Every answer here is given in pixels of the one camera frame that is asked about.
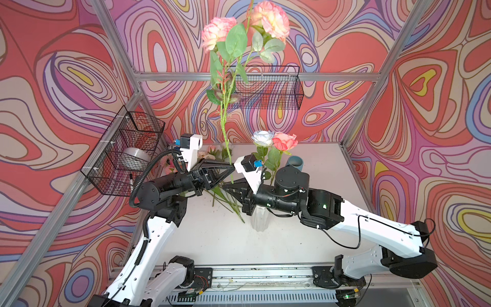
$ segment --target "white tabletop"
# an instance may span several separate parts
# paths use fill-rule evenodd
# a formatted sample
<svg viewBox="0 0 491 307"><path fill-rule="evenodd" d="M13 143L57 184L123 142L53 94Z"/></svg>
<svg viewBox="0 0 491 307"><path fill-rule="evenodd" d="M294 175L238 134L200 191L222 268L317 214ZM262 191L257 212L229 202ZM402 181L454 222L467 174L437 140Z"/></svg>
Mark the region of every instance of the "white tabletop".
<svg viewBox="0 0 491 307"><path fill-rule="evenodd" d="M235 145L233 160L255 151L254 145ZM299 144L291 150L304 160L303 172L310 175L310 187L342 196L352 204L367 209L338 144ZM288 156L283 156L282 166ZM234 179L241 178L234 173ZM362 241L356 251L333 243L323 232L300 224L297 217L270 216L269 226L257 232L250 217L242 213L242 223L213 198L203 196L188 200L186 216L170 238L157 265L176 255L194 260L196 265L271 264L333 262L339 254L351 255L371 248ZM338 242L356 246L358 237L340 231L328 231Z"/></svg>

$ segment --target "colorful swirl pattern backdrop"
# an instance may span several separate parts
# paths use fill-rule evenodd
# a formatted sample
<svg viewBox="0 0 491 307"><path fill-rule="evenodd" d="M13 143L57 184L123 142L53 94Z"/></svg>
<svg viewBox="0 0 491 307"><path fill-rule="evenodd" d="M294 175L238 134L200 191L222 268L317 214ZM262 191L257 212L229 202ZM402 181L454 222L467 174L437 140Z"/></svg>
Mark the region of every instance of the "colorful swirl pattern backdrop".
<svg viewBox="0 0 491 307"><path fill-rule="evenodd" d="M133 91L90 3L0 1L0 282ZM89 187L15 306L103 291L137 220L125 203Z"/></svg>
<svg viewBox="0 0 491 307"><path fill-rule="evenodd" d="M378 72L413 0L278 0L291 34L276 64L302 72ZM245 18L248 0L105 0L136 70L206 72L201 30ZM488 306L491 287L491 2L435 0L350 140L376 210L430 217L437 306ZM229 138L258 129L340 141L367 82L304 82L299 111L235 110ZM208 82L145 82L165 136L221 142ZM132 94L90 0L0 1L0 282ZM84 306L123 260L138 211L90 187L18 307Z"/></svg>
<svg viewBox="0 0 491 307"><path fill-rule="evenodd" d="M349 146L378 214L435 220L436 306L491 304L490 51L491 1L434 1Z"/></svg>
<svg viewBox="0 0 491 307"><path fill-rule="evenodd" d="M285 50L275 54L274 65L295 64L302 72L378 72L413 7L412 0L275 2L288 14L291 31ZM114 2L110 12L137 71L208 72L209 53L200 48L203 27L215 16L243 22L249 3L124 0ZM205 143L223 142L217 106L205 95L209 86L177 81L142 84L157 116L166 121L168 140L199 133ZM369 86L305 82L299 111L236 110L227 122L227 135L233 142L251 142L254 131L266 129L294 133L305 141L340 141Z"/></svg>

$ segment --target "peach rose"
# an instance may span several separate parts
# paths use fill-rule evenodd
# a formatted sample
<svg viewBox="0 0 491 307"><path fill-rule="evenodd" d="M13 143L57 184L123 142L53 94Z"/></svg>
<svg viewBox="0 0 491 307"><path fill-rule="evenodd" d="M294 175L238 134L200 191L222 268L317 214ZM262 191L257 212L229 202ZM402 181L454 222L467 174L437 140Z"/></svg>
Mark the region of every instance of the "peach rose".
<svg viewBox="0 0 491 307"><path fill-rule="evenodd" d="M228 32L237 24L235 17L218 18L215 17L211 22L203 28L201 38L203 39L203 47L206 50L213 50L217 42L224 42Z"/></svg>
<svg viewBox="0 0 491 307"><path fill-rule="evenodd" d="M253 26L262 26L271 37L280 39L283 43L290 35L290 22L285 11L278 5L263 1L254 7L251 15Z"/></svg>
<svg viewBox="0 0 491 307"><path fill-rule="evenodd" d="M296 135L289 136L282 132L276 132L273 137L273 144L278 150L290 150L299 143L296 138Z"/></svg>

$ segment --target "wire basket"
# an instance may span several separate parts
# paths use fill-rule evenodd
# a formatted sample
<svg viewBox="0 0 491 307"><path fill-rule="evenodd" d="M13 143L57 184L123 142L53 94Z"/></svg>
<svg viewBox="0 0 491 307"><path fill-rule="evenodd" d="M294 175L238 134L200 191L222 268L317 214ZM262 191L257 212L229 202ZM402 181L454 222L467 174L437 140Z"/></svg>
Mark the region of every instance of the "wire basket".
<svg viewBox="0 0 491 307"><path fill-rule="evenodd" d="M164 127L163 121L144 112L126 112L101 156L82 173L101 194L129 196L130 180L135 182L154 157ZM140 149L147 159L125 152L132 147Z"/></svg>
<svg viewBox="0 0 491 307"><path fill-rule="evenodd" d="M282 109L300 110L303 100L303 87L299 79L300 68L297 65L261 66L250 65L246 68L246 84L242 78L236 78L235 93L240 101L230 104L234 109Z"/></svg>

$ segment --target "black cable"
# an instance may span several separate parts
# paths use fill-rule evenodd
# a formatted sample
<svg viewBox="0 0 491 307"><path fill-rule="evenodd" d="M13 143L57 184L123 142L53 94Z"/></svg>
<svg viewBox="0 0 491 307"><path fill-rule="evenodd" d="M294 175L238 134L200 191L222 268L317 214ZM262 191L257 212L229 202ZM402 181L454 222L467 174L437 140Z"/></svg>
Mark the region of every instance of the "black cable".
<svg viewBox="0 0 491 307"><path fill-rule="evenodd" d="M113 296L111 296L111 298L109 299L109 301L107 301L104 305L102 305L102 307L106 307L106 305L109 304L110 301L112 301L112 299L119 293L119 291L121 291L121 289L124 287L124 284L126 284L126 281L128 280L128 278L130 278L130 276L133 273L133 271L135 270L135 268L136 268L136 264L131 269L130 274L128 276L126 276L126 278L124 279L124 282L121 285L121 287L116 291L116 293Z"/></svg>
<svg viewBox="0 0 491 307"><path fill-rule="evenodd" d="M293 214L276 214L274 213L273 211L271 211L270 208L266 208L271 214L273 214L274 216L276 217L279 217L279 218L291 218L293 216Z"/></svg>
<svg viewBox="0 0 491 307"><path fill-rule="evenodd" d="M356 247L342 245L341 243L336 242L324 229L320 228L320 230L322 230L331 239L331 241L336 243L337 245L344 247L346 249L356 250L357 248L360 247L360 244L361 244L361 228L360 228L360 218L361 217L364 217L364 216L362 216L362 215L358 216L358 245Z"/></svg>
<svg viewBox="0 0 491 307"><path fill-rule="evenodd" d="M173 304L170 302L170 300L169 300L169 297L168 297L168 296L167 296L165 299L166 299L166 300L169 302L169 305L170 305L171 307L174 307L174 305L173 305Z"/></svg>
<svg viewBox="0 0 491 307"><path fill-rule="evenodd" d="M147 239L150 239L150 234L148 232L148 220L150 218L150 212L148 212L147 216L143 220L143 224L141 225L143 228L143 236Z"/></svg>
<svg viewBox="0 0 491 307"><path fill-rule="evenodd" d="M360 297L360 300L358 301L358 303L355 304L355 306L358 306L358 304L360 304L361 300L363 300L363 298L365 297L365 294L367 294L367 291L368 291L368 288L370 288L370 284L372 283L372 274L370 274L370 281L368 282L368 286L367 288L365 289L365 292L363 293L363 295Z"/></svg>
<svg viewBox="0 0 491 307"><path fill-rule="evenodd" d="M179 165L179 154L176 151L172 152L172 158L173 158L172 160L174 162L174 166L176 167L176 170L178 172L180 172L181 174L185 174L188 172L188 170L186 169L186 162L184 162L184 160L182 160L181 165Z"/></svg>
<svg viewBox="0 0 491 307"><path fill-rule="evenodd" d="M148 174L150 173L150 171L152 170L152 168L154 167L154 165L157 164L157 162L160 159L162 159L163 157L165 157L166 155L168 155L168 154L170 154L172 152L181 153L177 149L167 149L167 150L164 150L163 152L161 152L160 154L158 154L155 158L152 159L152 161L150 161L147 164L147 167L145 168L145 170L143 171L143 173L141 174L141 176L139 177L139 179L137 180L137 182L135 182L135 185L133 186L133 190L131 191L130 199L128 200L128 204L130 205L130 207L132 207L132 208L138 208L138 204L139 203L136 203L135 204L135 198L136 198L136 195L137 195L137 193L138 193L141 185L143 184L143 181L148 176Z"/></svg>
<svg viewBox="0 0 491 307"><path fill-rule="evenodd" d="M295 194L296 192L298 192L300 190L303 190L303 188L302 187L298 187L296 190L294 190L293 192L290 192L287 195L278 195L278 194L271 193L269 191L268 191L268 194L271 195L271 196L275 196L275 197L287 197L287 196L291 196L291 195Z"/></svg>
<svg viewBox="0 0 491 307"><path fill-rule="evenodd" d="M431 234L432 234L432 233L435 231L435 228L436 228L435 221L433 221L433 219L426 218L426 219L425 219L425 223L426 223L426 221L427 221L427 220L431 220L431 221L433 221L433 225L434 225L434 227L433 227L432 231L430 231L428 234L413 234L413 233L410 233L410 232L404 231L404 230L402 230L402 229L399 229L399 228L397 228L397 227L391 226L391 225L389 225L389 224L387 224L387 223L384 223L384 222L382 222L382 221L375 220L375 219L373 219L373 218L371 218L371 217L365 217L365 218L367 218L367 219L369 219L369 220L372 220L372 221L376 221L376 222L378 222L378 223L380 223L380 224L383 224L383 225L385 225L385 226L387 226L387 227L393 228L393 229L398 230L398 231L400 231L400 232L402 232L402 233L405 233L405 234L408 234L408 235L411 235L411 236L415 236L415 237L429 237L429 236L430 236L430 235L431 235Z"/></svg>

